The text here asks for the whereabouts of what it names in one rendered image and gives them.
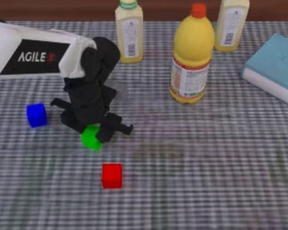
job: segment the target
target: robotic arm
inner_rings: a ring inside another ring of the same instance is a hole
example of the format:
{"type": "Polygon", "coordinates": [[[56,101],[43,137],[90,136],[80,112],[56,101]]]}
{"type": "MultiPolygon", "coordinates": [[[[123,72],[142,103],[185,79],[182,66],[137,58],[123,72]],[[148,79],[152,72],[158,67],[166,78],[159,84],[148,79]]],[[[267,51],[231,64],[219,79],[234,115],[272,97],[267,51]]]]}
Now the robotic arm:
{"type": "Polygon", "coordinates": [[[51,105],[64,109],[64,125],[82,133],[100,124],[96,138],[110,141],[115,131],[130,135],[133,126],[109,113],[116,90],[104,85],[120,59],[114,43],[93,40],[59,30],[38,30],[0,22],[0,79],[61,76],[70,103],[55,98],[51,105]]]}

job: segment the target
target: bottle label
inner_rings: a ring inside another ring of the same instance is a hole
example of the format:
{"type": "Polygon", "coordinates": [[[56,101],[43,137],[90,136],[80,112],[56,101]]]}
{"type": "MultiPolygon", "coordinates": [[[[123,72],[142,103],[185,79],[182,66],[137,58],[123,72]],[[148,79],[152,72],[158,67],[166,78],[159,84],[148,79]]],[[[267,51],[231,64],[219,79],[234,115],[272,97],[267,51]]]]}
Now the bottle label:
{"type": "Polygon", "coordinates": [[[133,10],[138,6],[138,1],[134,1],[133,3],[124,3],[120,1],[120,7],[122,7],[124,10],[133,10]]]}
{"type": "Polygon", "coordinates": [[[178,95],[194,98],[201,94],[206,86],[210,62],[200,67],[187,67],[173,58],[171,87],[178,95]]]}
{"type": "Polygon", "coordinates": [[[139,25],[137,19],[128,19],[122,23],[126,58],[139,56],[139,25]]]}
{"type": "Polygon", "coordinates": [[[239,25],[244,14],[245,10],[243,8],[230,8],[226,11],[221,46],[235,45],[239,25]]]}

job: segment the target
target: white label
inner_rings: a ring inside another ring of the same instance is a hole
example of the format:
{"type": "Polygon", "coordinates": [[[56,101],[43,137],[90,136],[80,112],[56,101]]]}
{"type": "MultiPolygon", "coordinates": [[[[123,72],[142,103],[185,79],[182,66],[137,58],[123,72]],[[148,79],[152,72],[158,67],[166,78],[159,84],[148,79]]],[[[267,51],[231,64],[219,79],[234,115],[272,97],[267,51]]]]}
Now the white label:
{"type": "Polygon", "coordinates": [[[203,69],[189,70],[173,60],[171,86],[184,97],[194,97],[206,86],[209,65],[203,69]]]}
{"type": "Polygon", "coordinates": [[[139,25],[140,22],[137,19],[125,20],[122,23],[125,57],[127,58],[139,56],[139,25]]]}
{"type": "Polygon", "coordinates": [[[243,8],[230,8],[226,11],[221,46],[235,45],[239,25],[244,14],[245,10],[243,8]]]}

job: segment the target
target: red and white label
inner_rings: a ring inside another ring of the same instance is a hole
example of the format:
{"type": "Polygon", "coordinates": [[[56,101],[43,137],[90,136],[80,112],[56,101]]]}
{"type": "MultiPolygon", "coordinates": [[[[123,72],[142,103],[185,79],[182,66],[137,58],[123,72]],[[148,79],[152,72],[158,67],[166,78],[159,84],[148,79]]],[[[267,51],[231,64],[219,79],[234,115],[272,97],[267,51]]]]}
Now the red and white label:
{"type": "Polygon", "coordinates": [[[171,87],[182,97],[193,98],[205,89],[210,62],[200,67],[188,67],[173,58],[171,87]]]}

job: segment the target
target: book cover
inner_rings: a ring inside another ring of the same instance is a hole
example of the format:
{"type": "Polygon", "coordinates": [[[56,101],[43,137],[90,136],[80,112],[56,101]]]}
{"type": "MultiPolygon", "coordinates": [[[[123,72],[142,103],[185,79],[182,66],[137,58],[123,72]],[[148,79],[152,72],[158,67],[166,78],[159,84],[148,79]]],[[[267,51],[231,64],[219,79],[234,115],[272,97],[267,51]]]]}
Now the book cover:
{"type": "Polygon", "coordinates": [[[288,38],[274,34],[246,62],[241,76],[288,103],[288,38]]]}

